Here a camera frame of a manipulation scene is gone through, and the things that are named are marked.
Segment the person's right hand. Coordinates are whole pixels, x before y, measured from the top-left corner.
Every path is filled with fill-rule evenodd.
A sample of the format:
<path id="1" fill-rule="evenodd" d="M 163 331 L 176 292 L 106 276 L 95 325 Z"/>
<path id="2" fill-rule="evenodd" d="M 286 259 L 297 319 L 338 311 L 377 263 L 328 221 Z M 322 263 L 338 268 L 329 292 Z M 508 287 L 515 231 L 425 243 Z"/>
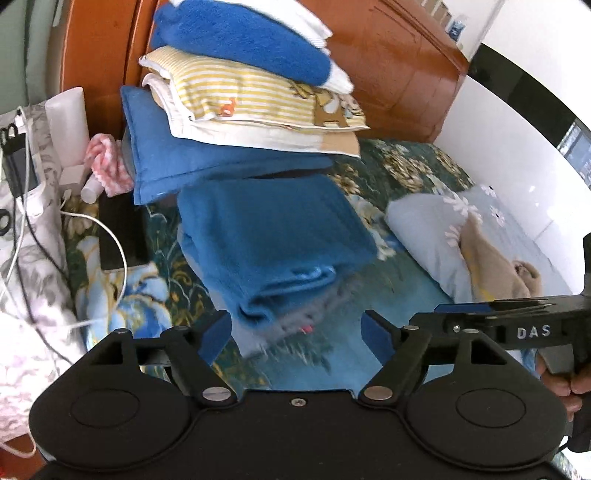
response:
<path id="1" fill-rule="evenodd" d="M 564 375 L 554 375 L 548 370 L 543 357 L 537 353 L 536 372 L 540 375 L 543 385 L 561 400 L 567 412 L 567 419 L 572 421 L 575 414 L 582 409 L 582 396 L 591 390 L 590 366 L 569 378 Z"/>

